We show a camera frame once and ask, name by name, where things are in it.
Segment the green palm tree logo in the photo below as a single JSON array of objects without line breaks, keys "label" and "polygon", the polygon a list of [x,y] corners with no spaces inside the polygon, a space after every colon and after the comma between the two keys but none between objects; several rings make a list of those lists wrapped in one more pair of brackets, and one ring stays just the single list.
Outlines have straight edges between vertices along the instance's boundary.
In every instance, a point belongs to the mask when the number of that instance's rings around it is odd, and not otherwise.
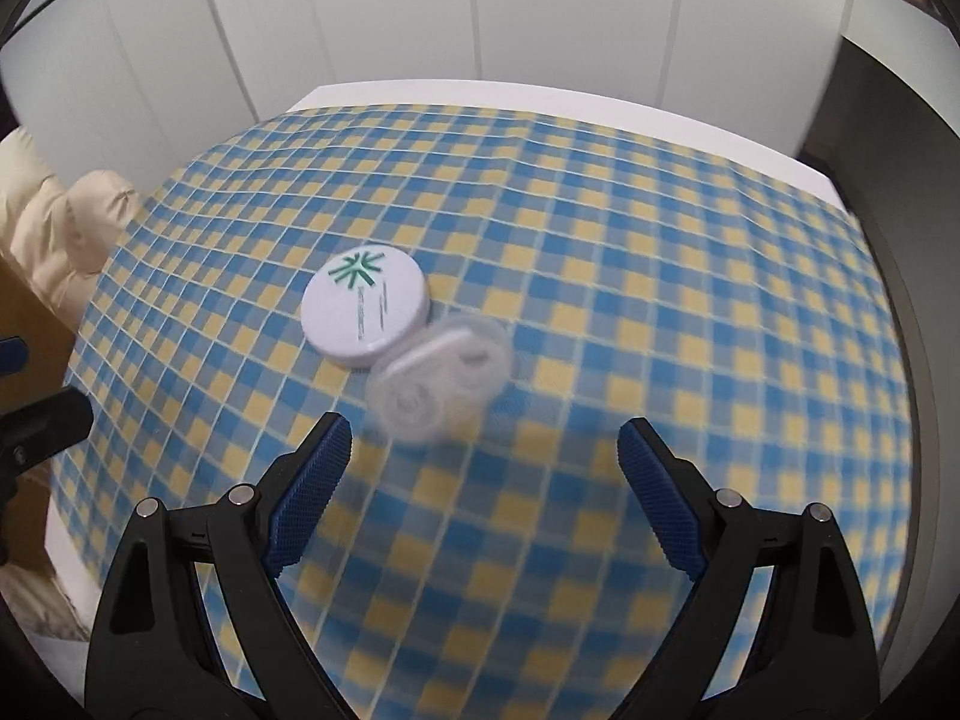
[{"label": "green palm tree logo", "polygon": [[327,271],[328,275],[333,276],[333,283],[339,284],[344,279],[347,281],[347,289],[352,290],[357,279],[361,278],[369,286],[373,286],[373,279],[370,274],[379,274],[380,266],[374,265],[377,260],[383,259],[384,253],[373,254],[369,251],[358,252],[349,257],[344,257],[337,268]]}]

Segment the blue textured rubber pad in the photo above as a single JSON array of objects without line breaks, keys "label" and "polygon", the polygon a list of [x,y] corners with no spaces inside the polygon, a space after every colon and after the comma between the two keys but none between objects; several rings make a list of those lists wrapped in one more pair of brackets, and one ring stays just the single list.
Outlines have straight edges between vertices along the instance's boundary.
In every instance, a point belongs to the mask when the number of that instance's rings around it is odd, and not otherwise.
[{"label": "blue textured rubber pad", "polygon": [[298,562],[350,459],[350,424],[342,416],[329,428],[280,504],[270,515],[263,567],[274,579]]},{"label": "blue textured rubber pad", "polygon": [[24,365],[27,365],[28,357],[30,357],[30,351],[27,350],[27,344],[22,338],[18,336],[0,338],[0,376],[8,376],[23,370]]},{"label": "blue textured rubber pad", "polygon": [[707,559],[700,548],[696,514],[686,504],[664,464],[632,424],[620,428],[616,449],[623,475],[640,500],[667,561],[697,581],[707,570]]}]

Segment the checkered tablecloth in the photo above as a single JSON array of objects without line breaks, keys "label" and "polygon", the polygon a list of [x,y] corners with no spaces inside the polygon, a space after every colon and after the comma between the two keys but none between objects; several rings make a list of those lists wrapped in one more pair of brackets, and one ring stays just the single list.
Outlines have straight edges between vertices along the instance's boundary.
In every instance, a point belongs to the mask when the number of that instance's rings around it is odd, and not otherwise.
[{"label": "checkered tablecloth", "polygon": [[[411,252],[433,317],[479,312],[512,336],[514,381],[455,440],[388,445],[365,428],[366,374],[304,341],[311,275],[371,241]],[[96,422],[55,499],[101,580],[138,499],[203,504],[326,410],[350,420],[347,474],[280,585],[362,716],[613,710],[689,589],[616,465],[635,415],[714,487],[829,504],[878,640],[904,564],[904,367],[856,220],[640,135],[409,105],[259,124],[146,202],[70,371]],[[256,689],[210,572],[203,586],[227,669]]]}]

